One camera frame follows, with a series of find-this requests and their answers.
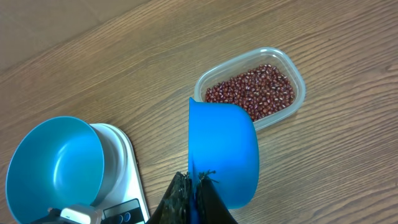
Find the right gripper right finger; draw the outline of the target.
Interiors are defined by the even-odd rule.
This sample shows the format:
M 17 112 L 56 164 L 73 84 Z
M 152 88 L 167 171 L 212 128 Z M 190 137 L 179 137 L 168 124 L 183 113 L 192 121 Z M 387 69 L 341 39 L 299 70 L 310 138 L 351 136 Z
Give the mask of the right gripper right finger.
M 198 175 L 199 183 L 195 194 L 196 208 L 198 212 L 199 223 L 201 224 L 238 224 L 230 214 L 226 205 L 218 195 L 214 182 L 210 178 L 213 171 L 200 172 Z

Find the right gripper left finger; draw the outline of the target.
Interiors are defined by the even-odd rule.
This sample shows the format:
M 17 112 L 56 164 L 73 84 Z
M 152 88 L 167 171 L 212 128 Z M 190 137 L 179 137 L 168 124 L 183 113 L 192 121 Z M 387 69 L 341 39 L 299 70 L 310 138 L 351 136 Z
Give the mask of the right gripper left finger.
M 147 224 L 188 224 L 190 223 L 190 199 L 192 180 L 189 173 L 177 172 L 168 186 L 155 212 Z

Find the blue measuring scoop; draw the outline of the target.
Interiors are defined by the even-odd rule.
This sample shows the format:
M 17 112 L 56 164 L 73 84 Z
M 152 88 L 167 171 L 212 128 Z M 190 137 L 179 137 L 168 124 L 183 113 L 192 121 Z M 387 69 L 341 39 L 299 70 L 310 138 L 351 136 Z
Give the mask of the blue measuring scoop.
M 209 177 L 227 210 L 251 201 L 259 180 L 259 147 L 252 119 L 242 108 L 189 99 L 188 172 L 194 192 L 200 174 Z

